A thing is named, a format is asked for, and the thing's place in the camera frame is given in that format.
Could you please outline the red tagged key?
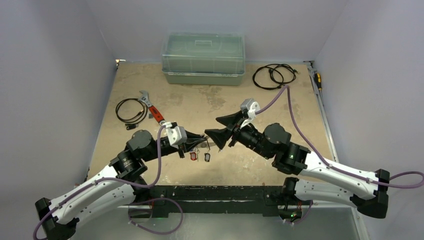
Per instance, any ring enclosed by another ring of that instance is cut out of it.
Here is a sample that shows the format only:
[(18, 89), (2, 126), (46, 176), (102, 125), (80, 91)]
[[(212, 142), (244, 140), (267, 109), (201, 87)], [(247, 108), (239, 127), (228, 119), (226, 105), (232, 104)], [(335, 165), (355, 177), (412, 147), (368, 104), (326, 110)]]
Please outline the red tagged key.
[(198, 153), (196, 151), (191, 151), (189, 154), (190, 154), (190, 159), (192, 161), (197, 161), (198, 160)]

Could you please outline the black tagged key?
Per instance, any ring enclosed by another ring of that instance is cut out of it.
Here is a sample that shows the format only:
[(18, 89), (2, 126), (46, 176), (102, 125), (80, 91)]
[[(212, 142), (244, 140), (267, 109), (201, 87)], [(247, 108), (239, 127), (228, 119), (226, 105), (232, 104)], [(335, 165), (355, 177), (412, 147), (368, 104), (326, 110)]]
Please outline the black tagged key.
[(204, 153), (204, 161), (209, 163), (211, 160), (211, 154), (209, 152)]

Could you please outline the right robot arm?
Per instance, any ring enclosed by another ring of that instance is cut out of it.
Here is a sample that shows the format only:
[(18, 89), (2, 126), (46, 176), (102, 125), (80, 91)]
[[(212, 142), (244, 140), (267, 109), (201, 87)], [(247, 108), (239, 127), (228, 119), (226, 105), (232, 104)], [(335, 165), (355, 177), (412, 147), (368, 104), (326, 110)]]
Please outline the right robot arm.
[(371, 218), (384, 219), (389, 206), (388, 171), (365, 171), (319, 156), (316, 150), (291, 141), (279, 123), (259, 132), (252, 123), (242, 125), (241, 111), (217, 117), (224, 128), (206, 129), (205, 134), (222, 150), (240, 143), (288, 177), (279, 197), (286, 203), (320, 200), (345, 204)]

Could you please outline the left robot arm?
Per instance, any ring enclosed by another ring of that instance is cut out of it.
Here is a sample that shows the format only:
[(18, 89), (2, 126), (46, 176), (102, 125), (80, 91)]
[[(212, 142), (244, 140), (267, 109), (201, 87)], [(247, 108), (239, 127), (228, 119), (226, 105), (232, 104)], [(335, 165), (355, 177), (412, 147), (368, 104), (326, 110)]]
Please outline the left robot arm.
[(177, 126), (157, 138), (147, 130), (138, 130), (100, 172), (73, 190), (53, 199), (41, 198), (35, 203), (39, 222), (32, 238), (38, 239), (43, 229), (47, 240), (68, 240), (79, 225), (122, 205), (138, 205), (149, 199), (149, 190), (160, 180), (162, 157), (174, 153), (180, 158), (207, 142), (204, 134), (196, 134)]

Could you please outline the clear lidded green box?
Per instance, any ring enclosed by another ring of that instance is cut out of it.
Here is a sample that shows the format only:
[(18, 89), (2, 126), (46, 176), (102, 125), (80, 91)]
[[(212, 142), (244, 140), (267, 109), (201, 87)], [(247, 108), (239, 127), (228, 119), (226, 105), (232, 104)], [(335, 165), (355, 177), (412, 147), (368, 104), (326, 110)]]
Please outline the clear lidded green box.
[(172, 32), (162, 44), (161, 65), (169, 84), (239, 86), (245, 39), (237, 33)]

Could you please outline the yellow black screwdriver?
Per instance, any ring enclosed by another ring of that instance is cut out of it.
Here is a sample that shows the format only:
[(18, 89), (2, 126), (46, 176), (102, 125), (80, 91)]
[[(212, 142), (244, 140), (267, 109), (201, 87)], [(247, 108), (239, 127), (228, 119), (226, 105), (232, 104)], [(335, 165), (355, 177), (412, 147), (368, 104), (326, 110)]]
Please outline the yellow black screwdriver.
[(315, 85), (316, 85), (317, 89), (319, 91), (321, 91), (322, 90), (322, 79), (321, 79), (321, 75), (318, 72), (316, 72), (313, 75), (313, 80), (315, 82)]

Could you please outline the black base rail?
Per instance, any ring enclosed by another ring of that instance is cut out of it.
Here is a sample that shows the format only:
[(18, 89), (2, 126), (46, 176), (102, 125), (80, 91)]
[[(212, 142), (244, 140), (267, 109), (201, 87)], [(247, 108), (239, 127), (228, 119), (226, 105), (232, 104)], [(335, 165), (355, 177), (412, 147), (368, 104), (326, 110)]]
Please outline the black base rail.
[(135, 219), (167, 218), (169, 214), (259, 214), (298, 218), (310, 201), (290, 195), (283, 186), (157, 185), (124, 206)]

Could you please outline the red handled adjustable wrench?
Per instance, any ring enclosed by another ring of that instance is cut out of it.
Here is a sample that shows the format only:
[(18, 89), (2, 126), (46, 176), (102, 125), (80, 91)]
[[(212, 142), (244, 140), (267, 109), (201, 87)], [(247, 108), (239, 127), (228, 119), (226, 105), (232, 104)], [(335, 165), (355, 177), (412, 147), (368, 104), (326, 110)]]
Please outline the red handled adjustable wrench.
[(162, 126), (166, 122), (165, 118), (149, 100), (149, 93), (146, 90), (140, 90), (139, 92), (141, 93), (141, 97), (139, 98), (139, 100), (147, 106), (153, 118), (157, 121), (157, 123), (160, 126)]

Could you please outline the aluminium frame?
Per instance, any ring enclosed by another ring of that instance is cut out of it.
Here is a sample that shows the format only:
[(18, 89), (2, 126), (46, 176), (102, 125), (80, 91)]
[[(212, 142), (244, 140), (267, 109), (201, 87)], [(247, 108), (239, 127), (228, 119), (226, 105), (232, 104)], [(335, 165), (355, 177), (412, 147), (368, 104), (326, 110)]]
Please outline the aluminium frame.
[(358, 212), (315, 201), (291, 223), (261, 214), (171, 213), (166, 218), (133, 218), (124, 206), (79, 225), (75, 240), (365, 240)]

